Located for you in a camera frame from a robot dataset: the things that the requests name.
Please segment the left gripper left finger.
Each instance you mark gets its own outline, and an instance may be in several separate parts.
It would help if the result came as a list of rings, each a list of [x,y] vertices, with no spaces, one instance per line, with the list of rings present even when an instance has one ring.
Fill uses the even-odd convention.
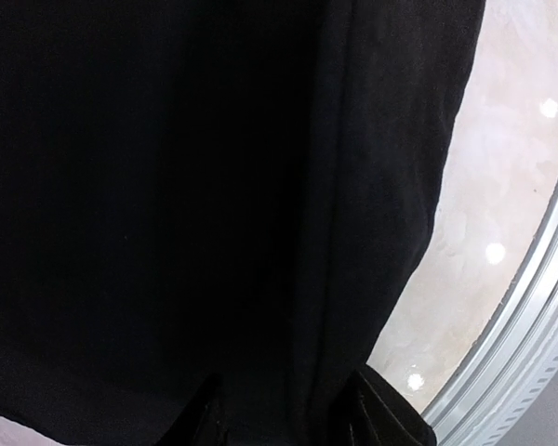
[[[166,432],[167,445],[241,445],[236,375],[212,374],[195,391]]]

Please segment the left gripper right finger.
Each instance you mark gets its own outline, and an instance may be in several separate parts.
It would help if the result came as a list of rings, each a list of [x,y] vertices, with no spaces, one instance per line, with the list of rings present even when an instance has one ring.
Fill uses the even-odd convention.
[[[348,444],[435,446],[437,438],[408,401],[365,365],[349,383]]]

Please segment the black long sleeve shirt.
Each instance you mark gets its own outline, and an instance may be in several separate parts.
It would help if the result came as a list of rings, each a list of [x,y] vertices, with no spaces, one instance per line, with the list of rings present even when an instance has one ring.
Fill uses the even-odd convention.
[[[231,374],[241,445],[349,445],[484,12],[0,1],[0,415],[167,445]]]

